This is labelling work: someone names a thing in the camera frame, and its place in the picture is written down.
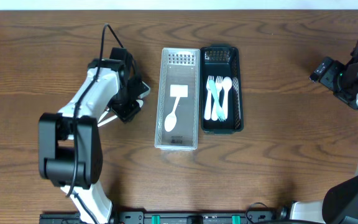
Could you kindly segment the white spoon lowest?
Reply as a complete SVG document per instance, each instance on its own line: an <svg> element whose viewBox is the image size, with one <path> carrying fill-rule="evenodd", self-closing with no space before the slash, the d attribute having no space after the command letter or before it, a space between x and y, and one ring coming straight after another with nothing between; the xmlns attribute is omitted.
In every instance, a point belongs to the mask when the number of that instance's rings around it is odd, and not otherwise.
<svg viewBox="0 0 358 224"><path fill-rule="evenodd" d="M180 100L180 97L179 96L176 97L172 111L165 118L164 128L165 128L166 132L170 132L175 128L175 125L177 123L177 116L176 116L175 112L177 110L179 100Z"/></svg>

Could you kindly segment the white plastic fork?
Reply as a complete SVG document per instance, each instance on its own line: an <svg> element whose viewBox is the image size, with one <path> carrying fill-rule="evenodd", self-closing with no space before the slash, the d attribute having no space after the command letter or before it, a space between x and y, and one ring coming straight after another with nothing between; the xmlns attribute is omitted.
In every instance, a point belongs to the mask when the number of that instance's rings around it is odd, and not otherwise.
<svg viewBox="0 0 358 224"><path fill-rule="evenodd" d="M204 119L210 120L211 119L211 100L212 100L212 94L211 94L211 88L209 85L209 81L214 80L213 76L209 76L206 82L206 90L207 90L207 97L206 97L206 105L204 108Z"/></svg>
<svg viewBox="0 0 358 224"><path fill-rule="evenodd" d="M214 97L214 108L215 108L215 113L217 116L217 119L220 122L225 121L225 117L224 117L224 111L222 109L222 106L220 105L220 92L222 90L222 82L223 82L223 78L221 76L217 76L216 80L215 80L215 92L213 93L213 97Z"/></svg>

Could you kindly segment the mint green plastic fork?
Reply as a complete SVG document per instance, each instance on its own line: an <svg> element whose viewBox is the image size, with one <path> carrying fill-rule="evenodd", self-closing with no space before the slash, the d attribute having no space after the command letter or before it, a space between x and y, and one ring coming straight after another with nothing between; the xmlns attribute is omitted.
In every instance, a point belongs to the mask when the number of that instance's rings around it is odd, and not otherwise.
<svg viewBox="0 0 358 224"><path fill-rule="evenodd" d="M218 76L218 77L216 77L215 80L209 79L208 84L209 84L209 88L211 90L211 94L214 98L214 105L211 110L211 118L214 121L216 121L218 119L220 122L223 122L226 119L225 119L224 111L220 105L220 101L219 101L220 91L218 90L219 86L222 87L223 77Z"/></svg>

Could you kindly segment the white thick plastic spoon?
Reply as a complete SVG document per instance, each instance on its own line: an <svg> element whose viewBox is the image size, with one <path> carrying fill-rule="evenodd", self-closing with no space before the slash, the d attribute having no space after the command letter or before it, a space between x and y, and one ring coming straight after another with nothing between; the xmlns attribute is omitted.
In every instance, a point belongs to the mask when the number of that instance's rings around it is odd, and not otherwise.
<svg viewBox="0 0 358 224"><path fill-rule="evenodd" d="M223 79L223 90L224 90L224 98L223 98L223 111L224 111L224 117L227 119L228 117L228 94L229 90L232 88L232 80L230 77L225 77Z"/></svg>

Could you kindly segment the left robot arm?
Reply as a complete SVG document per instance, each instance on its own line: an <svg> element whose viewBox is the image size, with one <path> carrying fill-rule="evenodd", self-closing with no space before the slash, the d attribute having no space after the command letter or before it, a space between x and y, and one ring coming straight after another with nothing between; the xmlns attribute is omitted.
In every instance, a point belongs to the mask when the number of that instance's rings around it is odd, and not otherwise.
<svg viewBox="0 0 358 224"><path fill-rule="evenodd" d="M57 113L39 119L39 172L63 190L76 213L43 213L40 223L116 223L113 202L99 181L103 150L99 125L113 111L130 121L141 109L150 88L132 57L95 59L85 82Z"/></svg>

